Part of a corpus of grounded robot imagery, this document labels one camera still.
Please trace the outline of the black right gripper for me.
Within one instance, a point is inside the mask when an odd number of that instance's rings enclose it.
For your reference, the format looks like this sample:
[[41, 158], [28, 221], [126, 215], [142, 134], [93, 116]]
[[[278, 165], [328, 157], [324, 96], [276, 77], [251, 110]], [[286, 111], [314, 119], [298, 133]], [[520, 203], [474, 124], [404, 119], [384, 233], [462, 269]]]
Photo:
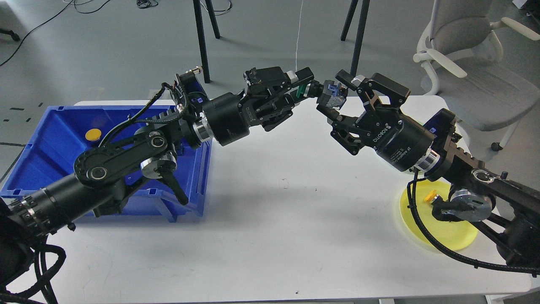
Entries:
[[316, 107], [332, 127], [330, 136], [347, 152], [357, 155], [362, 147], [371, 147], [400, 172], [424, 157], [434, 135], [399, 111], [410, 89], [380, 73], [366, 78], [341, 70], [335, 77], [358, 94], [366, 110], [360, 117], [350, 117], [321, 104]]

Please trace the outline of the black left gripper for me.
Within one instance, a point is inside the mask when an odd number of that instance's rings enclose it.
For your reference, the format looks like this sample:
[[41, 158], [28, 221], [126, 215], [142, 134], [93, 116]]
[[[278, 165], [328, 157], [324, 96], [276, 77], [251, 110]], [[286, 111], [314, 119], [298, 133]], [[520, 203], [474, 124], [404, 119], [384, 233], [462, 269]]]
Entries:
[[222, 146], [249, 134], [250, 127], [260, 125], [266, 132], [278, 127], [292, 115], [302, 98], [296, 93], [276, 92], [297, 88], [314, 80], [309, 67], [283, 72], [281, 67], [251, 68], [244, 73], [246, 90], [228, 92], [214, 99], [202, 98], [202, 140], [216, 139]]

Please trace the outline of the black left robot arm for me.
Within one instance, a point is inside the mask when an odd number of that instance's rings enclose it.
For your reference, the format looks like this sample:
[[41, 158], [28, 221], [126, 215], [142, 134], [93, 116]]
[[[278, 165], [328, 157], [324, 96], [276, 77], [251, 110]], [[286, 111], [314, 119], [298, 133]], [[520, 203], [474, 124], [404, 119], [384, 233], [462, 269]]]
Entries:
[[143, 109], [76, 158], [72, 174], [22, 199], [1, 202], [2, 304], [32, 304], [38, 292], [47, 302], [57, 302], [50, 283], [66, 253], [46, 239], [63, 227], [73, 231], [74, 221], [85, 213], [120, 213], [150, 180], [188, 204], [173, 175], [181, 141], [193, 149], [212, 139], [225, 146], [247, 136], [250, 127], [270, 131], [291, 117], [299, 102], [322, 92], [309, 68], [252, 68], [244, 73], [246, 89], [210, 99], [197, 81], [199, 73], [194, 68], [177, 74], [172, 84], [162, 83]]

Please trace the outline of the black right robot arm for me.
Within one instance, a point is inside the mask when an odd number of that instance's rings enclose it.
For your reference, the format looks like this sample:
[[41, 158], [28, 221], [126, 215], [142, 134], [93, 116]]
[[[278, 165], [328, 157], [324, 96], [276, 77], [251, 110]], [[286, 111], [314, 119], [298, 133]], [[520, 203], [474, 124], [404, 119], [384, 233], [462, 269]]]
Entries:
[[[457, 146], [456, 116], [441, 109], [424, 125], [405, 115], [410, 90], [375, 73], [353, 77], [346, 71], [337, 83], [310, 84], [304, 94], [317, 98], [317, 109], [328, 118], [331, 136], [356, 155], [371, 147], [398, 171], [413, 170], [407, 185], [408, 208], [420, 232], [446, 256], [475, 268], [539, 275], [539, 192], [496, 174]], [[478, 261], [450, 250], [428, 231], [416, 204], [416, 185], [423, 180], [445, 179], [451, 184], [448, 199], [428, 198], [438, 221], [467, 221], [496, 245], [505, 264]]]

